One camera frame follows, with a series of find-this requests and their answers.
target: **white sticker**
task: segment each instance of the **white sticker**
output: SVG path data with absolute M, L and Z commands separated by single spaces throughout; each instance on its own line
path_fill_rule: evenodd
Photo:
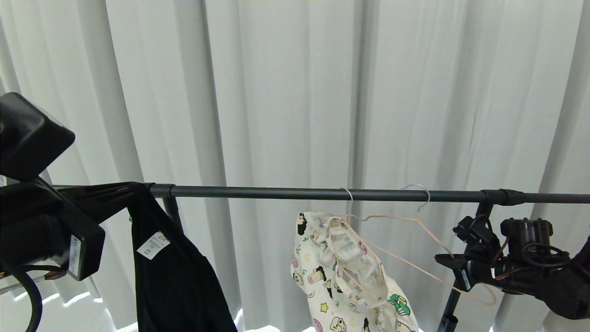
M 146 243 L 139 247 L 137 252 L 142 254 L 145 258 L 152 260 L 160 250 L 164 249 L 169 244 L 170 241 L 168 241 L 162 232 L 156 232 L 146 241 Z
M 72 235 L 70 241 L 70 266 L 68 270 L 75 276 L 78 276 L 80 273 L 80 245 L 80 240 Z
M 471 289 L 471 284 L 469 283 L 469 278 L 467 277 L 467 273 L 465 273 L 465 270 L 461 270 L 461 274 L 463 275 L 463 281 L 465 281 L 465 286 L 467 287 L 467 290 Z

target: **black garment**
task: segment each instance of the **black garment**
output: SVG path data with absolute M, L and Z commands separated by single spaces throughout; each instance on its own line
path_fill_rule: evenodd
M 149 189 L 136 189 L 133 220 L 137 323 L 140 332 L 237 331 L 215 271 Z M 160 231 L 170 241 L 151 261 L 137 252 Z

